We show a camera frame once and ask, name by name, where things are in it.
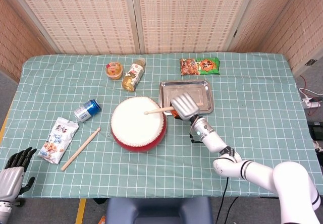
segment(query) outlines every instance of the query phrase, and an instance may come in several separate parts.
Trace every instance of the blue can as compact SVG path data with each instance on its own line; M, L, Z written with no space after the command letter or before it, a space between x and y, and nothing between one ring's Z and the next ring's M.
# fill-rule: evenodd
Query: blue can
M101 110L100 105L96 102L95 99L92 99L74 111L76 119L80 122L84 122L87 119L94 116Z

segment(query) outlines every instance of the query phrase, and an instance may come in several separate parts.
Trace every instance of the wooden drumstick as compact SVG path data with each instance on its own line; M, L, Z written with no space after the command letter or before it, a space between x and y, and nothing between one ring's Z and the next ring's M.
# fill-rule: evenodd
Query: wooden drumstick
M83 149L90 143L90 141L93 140L93 138L99 133L99 131L101 131L101 127L99 127L98 129L96 129L95 132L93 132L91 134L91 136L83 143L83 145L73 154L73 156L63 165L63 167L61 168L62 171L64 171L69 165L70 163L76 159L76 157L80 154L81 151L83 151Z
M203 103L197 103L197 106L203 106ZM168 110L175 110L174 107L169 106L169 107L164 107L164 108L158 108L158 109L154 109L151 111L145 111L144 114L152 114L152 113L159 113L159 112L164 112L164 111L168 111Z

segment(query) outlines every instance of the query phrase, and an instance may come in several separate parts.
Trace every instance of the metal tray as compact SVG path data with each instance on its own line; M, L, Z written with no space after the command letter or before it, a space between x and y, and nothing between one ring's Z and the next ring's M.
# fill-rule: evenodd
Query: metal tray
M170 106L171 98L184 92L188 92L196 103L203 103L203 106L200 106L201 114L213 111L213 95L210 83L200 79L161 82L159 85L160 107ZM165 115L171 115L171 112L166 111Z

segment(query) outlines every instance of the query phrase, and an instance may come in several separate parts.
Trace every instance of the drum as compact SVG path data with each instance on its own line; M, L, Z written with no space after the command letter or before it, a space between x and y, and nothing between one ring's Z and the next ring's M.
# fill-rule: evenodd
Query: drum
M156 147L166 133L166 116L144 114L156 108L159 105L148 97L122 101L111 118L111 134L116 142L129 151L144 152Z

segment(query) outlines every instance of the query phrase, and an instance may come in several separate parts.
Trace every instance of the table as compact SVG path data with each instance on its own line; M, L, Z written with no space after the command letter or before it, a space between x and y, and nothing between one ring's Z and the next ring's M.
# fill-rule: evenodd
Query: table
M104 67L121 62L125 70L146 58L146 71L135 92L111 80ZM179 58L218 57L221 75L181 76ZM214 111L205 117L244 159L274 167L282 161L302 164L323 194L323 178L285 58L266 53L175 53L149 55L45 55L29 59L8 117L0 149L0 166L29 146L40 149L57 119L73 120L73 110L97 99L102 112L80 128L60 164L34 156L25 181L35 176L26 197L192 197L220 196L226 178L212 168L217 153L192 144L189 123L167 118L161 144L146 153L128 152L110 136L109 121L116 106L132 96L158 102L159 83L206 79L212 86ZM102 131L71 163L61 166L98 127ZM230 178L227 196L272 195L254 184Z

